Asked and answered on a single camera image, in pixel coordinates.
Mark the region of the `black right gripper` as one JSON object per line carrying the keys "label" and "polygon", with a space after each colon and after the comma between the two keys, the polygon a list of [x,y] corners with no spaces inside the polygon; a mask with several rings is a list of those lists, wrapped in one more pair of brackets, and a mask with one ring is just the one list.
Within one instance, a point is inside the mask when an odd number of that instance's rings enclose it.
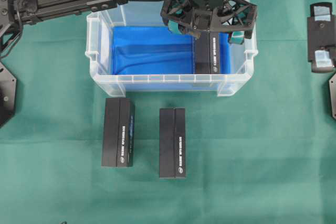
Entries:
{"label": "black right gripper", "polygon": [[335,70],[335,15],[332,13],[332,3],[319,2],[310,5],[307,46],[307,59],[313,73]]}

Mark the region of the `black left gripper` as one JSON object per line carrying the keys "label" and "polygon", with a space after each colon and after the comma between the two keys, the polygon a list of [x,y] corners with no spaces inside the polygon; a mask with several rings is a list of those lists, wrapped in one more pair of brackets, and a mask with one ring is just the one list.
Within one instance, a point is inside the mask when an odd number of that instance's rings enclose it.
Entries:
{"label": "black left gripper", "polygon": [[161,17],[177,35],[230,34],[230,44],[252,37],[257,6],[246,0],[164,0]]}

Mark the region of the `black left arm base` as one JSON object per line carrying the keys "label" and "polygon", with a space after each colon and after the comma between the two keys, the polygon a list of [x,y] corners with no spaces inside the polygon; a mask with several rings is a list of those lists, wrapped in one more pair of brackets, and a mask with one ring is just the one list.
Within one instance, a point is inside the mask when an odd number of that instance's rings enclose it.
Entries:
{"label": "black left arm base", "polygon": [[15,115],[16,82],[15,76],[1,62],[1,127]]}

